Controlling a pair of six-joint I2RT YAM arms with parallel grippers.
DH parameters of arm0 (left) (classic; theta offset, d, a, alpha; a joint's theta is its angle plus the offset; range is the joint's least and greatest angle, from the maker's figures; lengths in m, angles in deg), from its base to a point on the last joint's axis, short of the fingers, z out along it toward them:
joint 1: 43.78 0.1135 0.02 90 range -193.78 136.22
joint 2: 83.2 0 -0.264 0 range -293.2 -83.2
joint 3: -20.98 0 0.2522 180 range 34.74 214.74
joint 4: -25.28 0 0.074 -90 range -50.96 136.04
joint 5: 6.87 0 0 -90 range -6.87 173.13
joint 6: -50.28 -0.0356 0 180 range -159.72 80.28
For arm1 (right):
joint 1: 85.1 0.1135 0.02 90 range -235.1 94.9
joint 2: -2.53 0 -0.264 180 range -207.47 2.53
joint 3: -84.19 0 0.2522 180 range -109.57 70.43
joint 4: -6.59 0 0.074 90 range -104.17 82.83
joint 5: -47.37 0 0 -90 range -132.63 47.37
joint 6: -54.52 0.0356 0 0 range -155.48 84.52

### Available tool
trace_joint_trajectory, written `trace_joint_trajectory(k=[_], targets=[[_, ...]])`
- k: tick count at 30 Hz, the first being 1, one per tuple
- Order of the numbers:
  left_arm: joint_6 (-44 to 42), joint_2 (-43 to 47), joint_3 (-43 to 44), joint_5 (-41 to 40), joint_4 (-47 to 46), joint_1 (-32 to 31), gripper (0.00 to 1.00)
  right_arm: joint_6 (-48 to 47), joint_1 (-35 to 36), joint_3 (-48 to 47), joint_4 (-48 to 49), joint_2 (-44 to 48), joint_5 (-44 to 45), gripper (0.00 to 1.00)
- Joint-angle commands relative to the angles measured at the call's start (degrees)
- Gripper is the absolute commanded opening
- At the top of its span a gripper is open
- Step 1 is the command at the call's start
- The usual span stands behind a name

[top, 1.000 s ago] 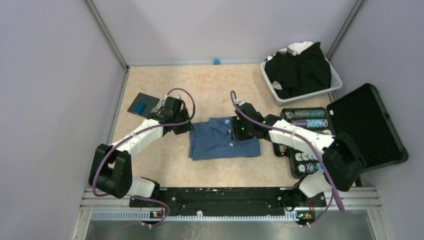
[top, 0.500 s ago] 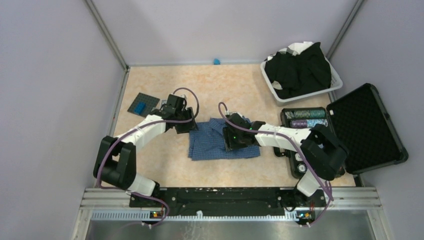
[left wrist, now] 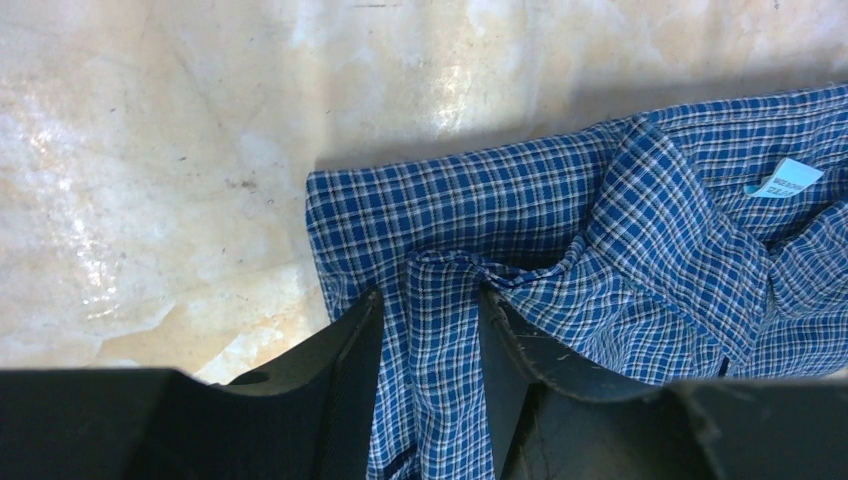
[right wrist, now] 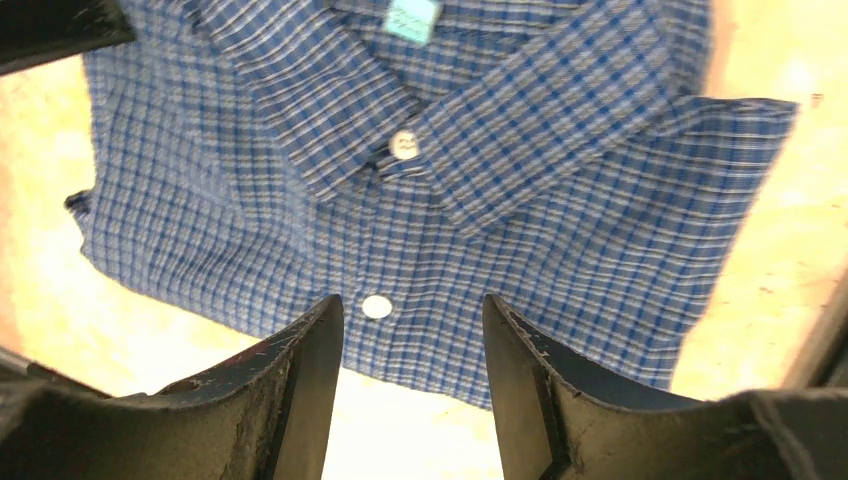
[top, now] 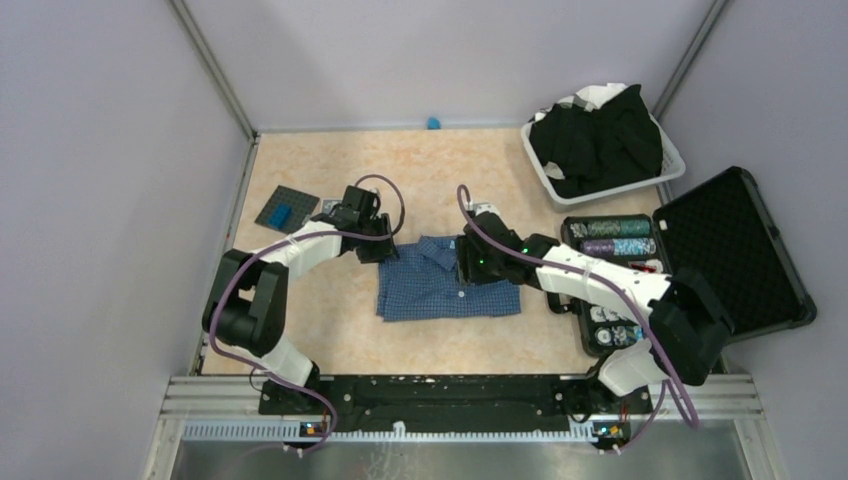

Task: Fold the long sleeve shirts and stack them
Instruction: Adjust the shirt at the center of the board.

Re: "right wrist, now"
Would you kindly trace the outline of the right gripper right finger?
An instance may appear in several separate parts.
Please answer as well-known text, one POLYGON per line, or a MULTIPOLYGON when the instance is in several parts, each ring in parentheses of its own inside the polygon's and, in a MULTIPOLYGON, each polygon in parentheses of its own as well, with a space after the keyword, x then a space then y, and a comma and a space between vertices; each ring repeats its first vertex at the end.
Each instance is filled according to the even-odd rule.
POLYGON ((843 479, 843 388, 700 401, 619 375, 543 334, 501 298, 482 307, 508 479, 843 479))

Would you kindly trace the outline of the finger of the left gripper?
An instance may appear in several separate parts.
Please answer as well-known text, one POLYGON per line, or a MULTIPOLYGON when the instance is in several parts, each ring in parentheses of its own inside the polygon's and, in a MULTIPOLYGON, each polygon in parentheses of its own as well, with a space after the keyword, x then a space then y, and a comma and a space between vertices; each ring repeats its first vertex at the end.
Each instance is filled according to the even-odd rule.
POLYGON ((35 66, 135 39, 113 0, 3 0, 1 73, 35 66))

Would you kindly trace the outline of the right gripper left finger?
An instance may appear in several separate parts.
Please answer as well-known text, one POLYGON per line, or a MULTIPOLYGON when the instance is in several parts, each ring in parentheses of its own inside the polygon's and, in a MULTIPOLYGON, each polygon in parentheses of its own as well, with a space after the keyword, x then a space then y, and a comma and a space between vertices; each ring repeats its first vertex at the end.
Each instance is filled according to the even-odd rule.
POLYGON ((343 345, 332 295, 154 394, 113 397, 1 353, 5 479, 318 479, 343 345))

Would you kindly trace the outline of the blue checkered long sleeve shirt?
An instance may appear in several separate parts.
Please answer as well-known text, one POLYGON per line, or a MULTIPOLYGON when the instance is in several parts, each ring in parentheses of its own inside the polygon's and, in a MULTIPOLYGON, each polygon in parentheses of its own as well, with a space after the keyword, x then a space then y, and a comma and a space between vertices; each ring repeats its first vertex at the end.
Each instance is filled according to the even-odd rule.
POLYGON ((86 53, 82 253, 263 338, 490 406, 481 306, 665 389, 798 107, 704 95, 706 1, 125 1, 86 53))

